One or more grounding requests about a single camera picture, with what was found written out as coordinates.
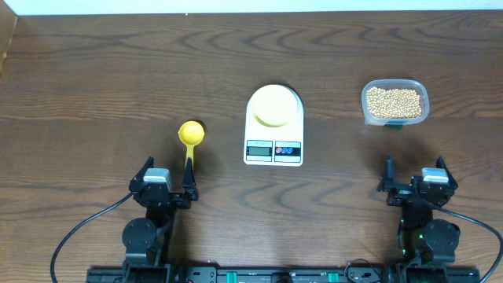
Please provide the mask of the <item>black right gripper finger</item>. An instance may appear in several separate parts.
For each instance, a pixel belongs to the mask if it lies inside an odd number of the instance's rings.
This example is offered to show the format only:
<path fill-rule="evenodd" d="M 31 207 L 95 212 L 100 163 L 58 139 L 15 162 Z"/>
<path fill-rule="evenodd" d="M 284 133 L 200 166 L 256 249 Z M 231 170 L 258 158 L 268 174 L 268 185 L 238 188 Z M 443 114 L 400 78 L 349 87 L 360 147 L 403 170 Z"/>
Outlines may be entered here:
<path fill-rule="evenodd" d="M 435 163 L 435 168 L 441 171 L 441 176 L 443 177 L 443 183 L 448 184 L 450 187 L 457 189 L 458 183 L 455 178 L 450 173 L 449 169 L 446 166 L 445 160 L 440 156 Z"/>
<path fill-rule="evenodd" d="M 395 166 L 394 157 L 388 154 L 385 159 L 384 172 L 377 187 L 379 192 L 389 192 L 395 188 Z"/>

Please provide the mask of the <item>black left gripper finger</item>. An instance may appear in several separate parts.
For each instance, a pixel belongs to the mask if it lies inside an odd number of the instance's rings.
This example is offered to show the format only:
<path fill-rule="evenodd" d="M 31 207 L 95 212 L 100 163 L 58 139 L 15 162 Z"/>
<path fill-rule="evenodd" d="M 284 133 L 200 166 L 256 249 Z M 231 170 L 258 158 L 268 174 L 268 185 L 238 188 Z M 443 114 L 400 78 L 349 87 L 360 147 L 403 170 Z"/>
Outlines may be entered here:
<path fill-rule="evenodd" d="M 153 166 L 154 166 L 154 158 L 150 156 L 145 161 L 145 164 L 141 167 L 141 169 L 139 170 L 139 172 L 130 180 L 130 184 L 131 185 L 135 185 L 137 183 L 143 182 L 143 178 L 145 176 L 146 171 L 149 168 L 152 168 Z"/>
<path fill-rule="evenodd" d="M 182 180 L 182 187 L 184 189 L 184 194 L 191 201 L 198 201 L 199 190 L 196 187 L 196 181 L 193 174 L 193 160 L 189 157 L 185 164 L 184 176 Z"/>

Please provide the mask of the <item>yellow plastic measuring scoop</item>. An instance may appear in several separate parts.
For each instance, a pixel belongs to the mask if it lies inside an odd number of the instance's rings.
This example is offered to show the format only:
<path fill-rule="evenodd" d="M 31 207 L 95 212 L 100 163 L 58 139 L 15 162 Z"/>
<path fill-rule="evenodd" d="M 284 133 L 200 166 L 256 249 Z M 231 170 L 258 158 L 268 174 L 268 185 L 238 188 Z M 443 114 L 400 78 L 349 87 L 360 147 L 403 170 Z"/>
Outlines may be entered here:
<path fill-rule="evenodd" d="M 187 121 L 179 128 L 178 136 L 186 147 L 185 164 L 191 161 L 192 165 L 194 165 L 194 149 L 205 137 L 203 125 L 195 120 Z"/>

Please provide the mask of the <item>pale yellow bowl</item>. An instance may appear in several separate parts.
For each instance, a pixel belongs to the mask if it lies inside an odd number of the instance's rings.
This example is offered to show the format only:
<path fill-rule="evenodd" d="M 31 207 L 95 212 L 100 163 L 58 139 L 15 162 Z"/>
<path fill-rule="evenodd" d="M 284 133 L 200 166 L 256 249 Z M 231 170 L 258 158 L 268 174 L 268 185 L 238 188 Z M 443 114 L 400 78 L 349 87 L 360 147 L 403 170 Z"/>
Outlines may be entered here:
<path fill-rule="evenodd" d="M 292 122 L 297 109 L 296 95 L 286 86 L 263 86 L 251 97 L 252 115 L 267 127 L 282 127 Z"/>

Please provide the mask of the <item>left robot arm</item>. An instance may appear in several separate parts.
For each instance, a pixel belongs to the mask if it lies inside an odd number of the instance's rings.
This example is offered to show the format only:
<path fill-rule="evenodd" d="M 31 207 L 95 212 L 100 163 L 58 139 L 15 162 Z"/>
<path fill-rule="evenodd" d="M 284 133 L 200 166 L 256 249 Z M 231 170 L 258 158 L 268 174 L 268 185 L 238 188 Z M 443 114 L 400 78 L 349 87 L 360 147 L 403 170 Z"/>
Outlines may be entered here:
<path fill-rule="evenodd" d="M 186 272 L 167 261 L 167 252 L 177 211 L 191 208 L 192 202 L 199 198 L 191 158 L 185 162 L 182 188 L 181 193 L 171 191 L 169 170 L 155 168 L 152 157 L 130 180 L 129 190 L 146 213 L 123 229 L 122 241 L 126 248 L 123 282 L 185 281 Z"/>

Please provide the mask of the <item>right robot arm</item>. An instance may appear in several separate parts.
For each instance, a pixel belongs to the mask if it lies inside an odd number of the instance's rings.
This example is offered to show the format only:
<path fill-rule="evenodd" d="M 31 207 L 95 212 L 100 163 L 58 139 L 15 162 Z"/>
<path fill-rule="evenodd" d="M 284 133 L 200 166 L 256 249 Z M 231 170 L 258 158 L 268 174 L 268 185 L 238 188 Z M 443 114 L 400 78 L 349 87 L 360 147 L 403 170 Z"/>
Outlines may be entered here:
<path fill-rule="evenodd" d="M 448 282 L 446 266 L 455 261 L 461 230 L 435 219 L 433 211 L 447 204 L 457 188 L 441 157 L 405 184 L 395 181 L 394 158 L 387 156 L 377 190 L 387 193 L 388 206 L 401 208 L 397 245 L 403 261 L 384 268 L 382 282 Z"/>

